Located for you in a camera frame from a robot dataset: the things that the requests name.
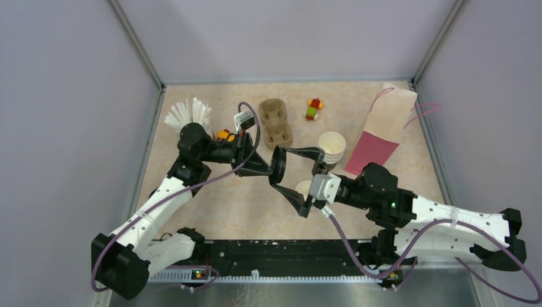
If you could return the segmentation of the single white paper cup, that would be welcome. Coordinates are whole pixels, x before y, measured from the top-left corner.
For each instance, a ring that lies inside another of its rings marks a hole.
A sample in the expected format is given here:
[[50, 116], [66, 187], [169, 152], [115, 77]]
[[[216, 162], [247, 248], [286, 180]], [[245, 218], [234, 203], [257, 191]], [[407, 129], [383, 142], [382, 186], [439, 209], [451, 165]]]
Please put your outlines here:
[[303, 199], [306, 200], [309, 195], [309, 190], [311, 186], [310, 180], [305, 180], [297, 184], [295, 190], [303, 196]]

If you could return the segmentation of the black cup lid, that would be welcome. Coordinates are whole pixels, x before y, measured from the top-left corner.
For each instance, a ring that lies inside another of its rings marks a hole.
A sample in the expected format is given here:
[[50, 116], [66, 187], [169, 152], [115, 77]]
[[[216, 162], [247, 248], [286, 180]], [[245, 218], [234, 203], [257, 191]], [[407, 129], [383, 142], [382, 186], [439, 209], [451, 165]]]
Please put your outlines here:
[[272, 174], [268, 178], [270, 185], [279, 184], [284, 177], [286, 169], [286, 150], [283, 147], [276, 146], [272, 154], [271, 165]]

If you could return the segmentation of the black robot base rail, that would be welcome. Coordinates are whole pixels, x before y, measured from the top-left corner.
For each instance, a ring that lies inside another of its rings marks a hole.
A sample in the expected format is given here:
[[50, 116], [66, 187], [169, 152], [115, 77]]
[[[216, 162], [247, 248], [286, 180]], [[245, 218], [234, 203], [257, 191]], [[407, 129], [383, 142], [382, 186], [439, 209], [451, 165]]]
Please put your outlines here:
[[214, 240], [195, 245], [192, 256], [176, 265], [210, 265], [226, 269], [269, 267], [277, 271], [285, 265], [303, 269], [317, 267], [356, 267], [342, 240]]

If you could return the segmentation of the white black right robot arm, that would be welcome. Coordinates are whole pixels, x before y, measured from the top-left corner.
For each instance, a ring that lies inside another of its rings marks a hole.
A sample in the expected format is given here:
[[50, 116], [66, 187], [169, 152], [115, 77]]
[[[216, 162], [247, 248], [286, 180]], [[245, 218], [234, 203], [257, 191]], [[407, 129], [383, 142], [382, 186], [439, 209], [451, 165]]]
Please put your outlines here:
[[[287, 154], [311, 159], [313, 178], [306, 194], [281, 185]], [[505, 209], [489, 214], [438, 203], [398, 187], [398, 178], [371, 162], [356, 178], [334, 174], [316, 147], [276, 147], [272, 154], [270, 185], [279, 191], [301, 217], [312, 208], [331, 215], [340, 203], [366, 211], [380, 227], [368, 246], [356, 251], [359, 262], [379, 266], [414, 258], [460, 258], [498, 271], [519, 271], [527, 258], [520, 211]]]

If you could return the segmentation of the stack of paper cups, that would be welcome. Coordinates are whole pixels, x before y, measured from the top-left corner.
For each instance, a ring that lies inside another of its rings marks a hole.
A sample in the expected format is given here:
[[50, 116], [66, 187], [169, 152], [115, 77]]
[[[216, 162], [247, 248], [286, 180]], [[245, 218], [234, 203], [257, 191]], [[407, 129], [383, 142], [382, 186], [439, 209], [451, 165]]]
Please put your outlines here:
[[325, 168], [332, 170], [343, 158], [346, 140], [337, 132], [326, 132], [320, 136], [318, 147], [324, 152], [323, 164]]

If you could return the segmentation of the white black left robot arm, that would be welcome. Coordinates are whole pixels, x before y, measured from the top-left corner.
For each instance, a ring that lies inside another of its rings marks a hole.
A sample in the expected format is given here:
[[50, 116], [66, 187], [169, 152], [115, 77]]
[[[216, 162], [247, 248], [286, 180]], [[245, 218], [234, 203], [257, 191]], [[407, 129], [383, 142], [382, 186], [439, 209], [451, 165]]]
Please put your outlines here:
[[157, 244], [152, 240], [202, 187], [233, 174], [269, 176], [270, 166], [257, 153], [260, 140], [261, 125], [257, 120], [238, 124], [232, 136], [218, 141], [200, 123], [186, 124], [177, 144], [179, 155], [154, 194], [120, 227], [93, 239], [92, 290], [112, 290], [133, 299], [152, 276], [176, 262], [201, 262], [205, 247], [189, 230]]

